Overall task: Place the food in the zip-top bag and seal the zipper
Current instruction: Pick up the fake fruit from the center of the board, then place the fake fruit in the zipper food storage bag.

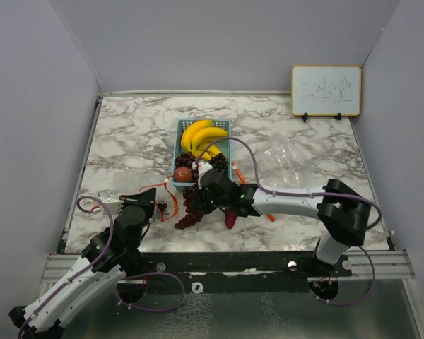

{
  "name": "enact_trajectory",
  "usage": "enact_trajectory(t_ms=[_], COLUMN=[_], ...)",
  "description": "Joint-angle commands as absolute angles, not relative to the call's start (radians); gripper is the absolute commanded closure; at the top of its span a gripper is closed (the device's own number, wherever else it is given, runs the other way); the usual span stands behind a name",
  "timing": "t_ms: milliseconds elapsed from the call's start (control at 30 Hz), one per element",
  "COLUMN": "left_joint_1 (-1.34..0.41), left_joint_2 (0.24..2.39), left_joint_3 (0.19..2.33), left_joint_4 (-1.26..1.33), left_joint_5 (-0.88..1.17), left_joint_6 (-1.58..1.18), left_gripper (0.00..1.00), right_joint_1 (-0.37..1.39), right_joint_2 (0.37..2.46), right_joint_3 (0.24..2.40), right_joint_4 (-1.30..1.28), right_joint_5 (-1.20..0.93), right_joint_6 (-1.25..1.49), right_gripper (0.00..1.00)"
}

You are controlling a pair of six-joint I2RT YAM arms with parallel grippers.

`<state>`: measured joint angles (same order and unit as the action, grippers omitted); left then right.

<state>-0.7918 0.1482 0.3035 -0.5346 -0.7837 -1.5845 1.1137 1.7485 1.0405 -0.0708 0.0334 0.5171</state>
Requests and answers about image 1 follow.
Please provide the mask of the clear orange zipper bag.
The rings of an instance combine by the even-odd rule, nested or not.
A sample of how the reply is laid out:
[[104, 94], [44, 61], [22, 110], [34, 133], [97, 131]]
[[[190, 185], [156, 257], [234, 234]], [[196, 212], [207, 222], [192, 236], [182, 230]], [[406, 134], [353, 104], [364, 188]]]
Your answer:
[[172, 180], [172, 176], [168, 176], [161, 183], [145, 185], [139, 188], [138, 190], [138, 193], [142, 193], [152, 188], [162, 187], [165, 193], [169, 195], [169, 197], [172, 200], [172, 207], [173, 207], [172, 212], [168, 211], [168, 204], [166, 204], [165, 202], [160, 200], [157, 200], [155, 202], [155, 209], [158, 213], [158, 218], [160, 219], [161, 222], [166, 222], [168, 220], [173, 219], [174, 217], [177, 216], [179, 212], [179, 202], [177, 200], [177, 197], [168, 188], [171, 180]]

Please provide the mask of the red grape bunch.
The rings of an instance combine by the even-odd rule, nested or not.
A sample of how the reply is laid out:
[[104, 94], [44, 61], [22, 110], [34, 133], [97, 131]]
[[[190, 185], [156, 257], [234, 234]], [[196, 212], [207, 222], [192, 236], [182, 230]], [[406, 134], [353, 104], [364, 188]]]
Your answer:
[[184, 199], [183, 206], [185, 207], [185, 216], [182, 217], [178, 222], [175, 223], [175, 228], [183, 230], [199, 223], [203, 214], [193, 209], [193, 197], [194, 193], [190, 187], [185, 187], [182, 192]]

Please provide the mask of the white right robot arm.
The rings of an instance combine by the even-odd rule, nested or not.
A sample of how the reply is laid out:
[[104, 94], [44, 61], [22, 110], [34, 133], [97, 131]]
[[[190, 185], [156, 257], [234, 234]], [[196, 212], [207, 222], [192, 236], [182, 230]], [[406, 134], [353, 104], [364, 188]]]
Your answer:
[[204, 215], [222, 209], [245, 218], [282, 214], [321, 221], [327, 234], [316, 245], [310, 267], [316, 275], [326, 276], [345, 251], [364, 244], [371, 201], [337, 179], [318, 188], [273, 191], [257, 184], [237, 184], [211, 169], [193, 189], [193, 209]]

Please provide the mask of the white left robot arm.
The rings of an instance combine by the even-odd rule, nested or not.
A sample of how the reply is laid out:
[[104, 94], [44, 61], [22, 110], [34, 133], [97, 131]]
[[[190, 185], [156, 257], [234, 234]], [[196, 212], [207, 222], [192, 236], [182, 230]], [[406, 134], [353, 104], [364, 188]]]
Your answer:
[[142, 265], [138, 250], [144, 238], [144, 227], [153, 217], [156, 190], [121, 196], [117, 213], [112, 202], [99, 197], [94, 208], [81, 211], [93, 214], [101, 210], [109, 225], [95, 235], [81, 255], [50, 289], [32, 304], [14, 307], [9, 317], [18, 328], [18, 338], [60, 338], [68, 322], [99, 291], [121, 278], [137, 277]]

